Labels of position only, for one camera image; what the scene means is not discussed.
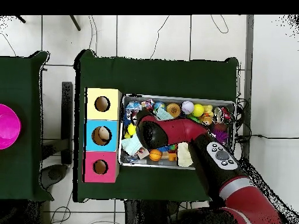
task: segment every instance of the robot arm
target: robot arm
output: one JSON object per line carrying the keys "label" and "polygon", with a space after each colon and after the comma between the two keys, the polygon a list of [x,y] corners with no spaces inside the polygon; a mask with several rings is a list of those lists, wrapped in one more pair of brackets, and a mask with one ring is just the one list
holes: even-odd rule
{"label": "robot arm", "polygon": [[212,200],[221,197],[238,224],[281,224],[273,205],[252,185],[238,161],[208,130],[187,119],[158,121],[147,110],[137,114],[137,136],[147,149],[189,143],[196,173]]}

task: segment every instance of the yellow ball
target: yellow ball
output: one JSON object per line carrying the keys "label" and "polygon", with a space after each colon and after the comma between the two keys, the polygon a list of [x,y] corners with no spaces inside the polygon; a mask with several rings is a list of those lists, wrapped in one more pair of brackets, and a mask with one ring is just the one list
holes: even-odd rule
{"label": "yellow ball", "polygon": [[126,132],[126,134],[124,134],[124,138],[131,138],[131,135],[128,132]]}
{"label": "yellow ball", "polygon": [[204,107],[201,104],[194,104],[194,110],[192,114],[195,117],[200,117],[204,113]]}
{"label": "yellow ball", "polygon": [[128,125],[128,133],[133,136],[136,133],[136,126],[132,123]]}

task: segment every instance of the circular hole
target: circular hole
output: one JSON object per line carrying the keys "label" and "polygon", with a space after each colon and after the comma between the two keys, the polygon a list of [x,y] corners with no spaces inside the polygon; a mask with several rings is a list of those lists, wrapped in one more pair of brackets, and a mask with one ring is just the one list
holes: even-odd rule
{"label": "circular hole", "polygon": [[105,127],[96,127],[91,135],[93,142],[97,145],[107,145],[112,137],[111,131]]}
{"label": "circular hole", "polygon": [[104,160],[97,160],[93,164],[93,171],[97,174],[105,174],[108,171],[108,164]]}
{"label": "circular hole", "polygon": [[97,111],[101,111],[101,112],[108,111],[110,108],[109,99],[105,96],[100,96],[96,98],[95,108],[97,109]]}

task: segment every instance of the yellow cube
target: yellow cube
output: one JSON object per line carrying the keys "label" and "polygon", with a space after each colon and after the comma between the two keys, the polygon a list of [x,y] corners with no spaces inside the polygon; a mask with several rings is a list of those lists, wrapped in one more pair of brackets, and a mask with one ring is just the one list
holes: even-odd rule
{"label": "yellow cube", "polygon": [[117,89],[87,88],[87,119],[119,120],[120,101]]}

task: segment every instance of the shape sorter box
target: shape sorter box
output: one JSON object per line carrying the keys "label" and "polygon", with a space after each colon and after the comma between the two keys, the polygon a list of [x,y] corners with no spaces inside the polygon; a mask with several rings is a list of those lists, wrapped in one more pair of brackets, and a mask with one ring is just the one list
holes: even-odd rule
{"label": "shape sorter box", "polygon": [[[108,108],[102,109],[98,99],[106,101]],[[83,163],[83,182],[114,183],[119,173],[118,140],[121,93],[117,89],[86,88],[85,100],[85,160]],[[93,141],[101,127],[109,132],[109,141],[100,145]],[[101,160],[106,171],[96,173],[95,163]]]}
{"label": "shape sorter box", "polygon": [[[105,97],[109,108],[102,112],[96,109],[96,100]],[[121,93],[117,89],[87,88],[88,120],[119,120]]]}
{"label": "shape sorter box", "polygon": [[[98,160],[105,161],[107,166],[105,174],[95,172],[94,164]],[[118,174],[119,163],[117,161],[117,152],[86,152],[84,182],[115,183]]]}
{"label": "shape sorter box", "polygon": [[[110,141],[106,145],[98,145],[92,140],[92,133],[97,127],[105,127],[110,133]],[[119,122],[105,120],[87,120],[86,151],[116,151],[118,149]]]}

